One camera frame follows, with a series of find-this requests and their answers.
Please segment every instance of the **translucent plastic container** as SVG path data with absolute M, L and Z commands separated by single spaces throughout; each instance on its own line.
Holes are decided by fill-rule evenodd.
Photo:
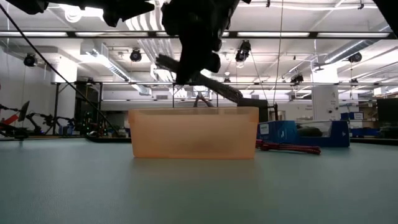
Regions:
M 259 109 L 129 111 L 132 152 L 141 158 L 253 159 Z

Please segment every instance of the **fluorescent light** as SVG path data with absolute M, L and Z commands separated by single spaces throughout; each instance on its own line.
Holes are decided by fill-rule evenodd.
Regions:
M 107 83 L 103 83 L 104 85 L 128 85 L 128 82 L 107 82 Z
M 102 100 L 103 102 L 121 102 L 126 100 Z
M 224 83 L 225 85 L 254 85 L 254 83 Z
M 309 32 L 238 32 L 238 37 L 308 37 Z
M 318 34 L 317 37 L 333 37 L 333 38 L 337 38 L 337 37 L 344 37 L 344 38 L 350 38 L 350 37 L 363 37 L 363 38 L 385 38 L 388 37 L 390 35 L 390 33 L 386 33 L 386 32 L 353 32 L 353 33 L 336 33 L 336 32 L 321 32 Z
M 147 32 L 76 32 L 77 37 L 147 37 Z
M 103 32 L 76 32 L 76 36 L 78 37 L 94 37 L 97 35 L 104 34 Z
M 68 34 L 66 32 L 24 32 L 25 36 L 27 37 L 67 37 Z M 8 32 L 0 32 L 0 37 L 22 37 L 18 31 L 8 31 Z
M 134 82 L 140 85 L 173 85 L 172 82 Z

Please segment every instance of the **black cable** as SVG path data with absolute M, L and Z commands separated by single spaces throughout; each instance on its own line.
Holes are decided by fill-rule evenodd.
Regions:
M 21 34 L 22 38 L 26 40 L 26 42 L 30 45 L 30 47 L 32 47 L 32 49 L 37 53 L 38 56 L 40 56 L 40 58 L 59 76 L 61 77 L 70 87 L 72 87 L 84 100 L 86 100 L 90 106 L 92 106 L 101 116 L 102 118 L 109 124 L 109 126 L 114 130 L 114 132 L 116 133 L 117 137 L 119 136 L 118 131 L 113 127 L 113 125 L 109 122 L 109 120 L 105 117 L 105 115 L 90 101 L 88 100 L 88 98 L 82 94 L 76 87 L 74 87 L 70 82 L 68 82 L 68 80 L 66 78 L 64 78 L 58 71 L 57 69 L 54 68 L 54 66 L 52 64 L 50 64 L 50 62 L 39 52 L 39 50 L 37 50 L 37 48 L 32 44 L 32 42 L 26 37 L 26 35 L 24 34 L 24 32 L 21 30 L 21 28 L 19 28 L 19 26 L 15 23 L 15 21 L 12 19 L 12 17 L 8 14 L 8 12 L 5 10 L 5 8 L 2 6 L 2 4 L 0 3 L 0 9 L 2 10 L 2 12 L 4 13 L 4 15 L 7 16 L 7 18 L 10 20 L 10 22 L 12 23 L 12 25 L 14 25 L 14 27 L 18 30 L 18 32 Z

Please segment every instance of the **ceiling light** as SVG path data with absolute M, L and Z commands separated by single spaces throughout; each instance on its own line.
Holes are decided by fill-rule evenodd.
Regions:
M 309 32 L 238 32 L 238 37 L 308 37 Z
M 140 85 L 173 85 L 172 82 L 137 82 Z
M 132 53 L 130 55 L 130 60 L 132 62 L 139 62 L 139 61 L 141 61 L 141 59 L 142 59 L 142 56 L 140 53 L 140 49 L 133 49 Z
M 390 35 L 387 32 L 353 32 L 353 33 L 336 33 L 336 32 L 320 32 L 317 37 L 332 37 L 332 38 L 386 38 Z
M 254 85 L 254 83 L 225 83 L 227 85 Z
M 236 61 L 236 67 L 237 68 L 243 68 L 244 67 L 244 62 L 246 59 L 250 56 L 251 52 L 251 44 L 250 41 L 244 40 L 236 53 L 235 56 L 235 61 Z
M 147 37 L 147 32 L 76 32 L 77 37 Z
M 24 59 L 24 65 L 28 67 L 36 67 L 37 66 L 37 58 L 35 54 L 27 54 Z
M 68 34 L 66 32 L 24 32 L 27 37 L 67 37 Z M 7 31 L 0 32 L 0 37 L 21 37 L 21 34 L 18 31 Z
M 127 100 L 102 100 L 103 102 L 122 102 Z
M 104 82 L 104 85 L 128 85 L 128 82 Z

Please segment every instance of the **red object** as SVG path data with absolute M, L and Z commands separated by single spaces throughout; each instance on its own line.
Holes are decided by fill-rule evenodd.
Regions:
M 4 124 L 7 124 L 7 125 L 10 125 L 10 124 L 12 124 L 13 122 L 15 122 L 15 121 L 17 121 L 17 120 L 18 120 L 18 115 L 14 114 L 14 115 L 12 115 L 10 118 L 8 118 L 7 120 L 5 120 L 3 123 L 4 123 Z
M 265 142 L 263 140 L 256 141 L 256 148 L 259 148 L 262 151 L 278 150 L 278 151 L 304 152 L 314 155 L 321 154 L 321 150 L 318 146 L 296 146 L 290 144 L 277 144 L 272 142 Z

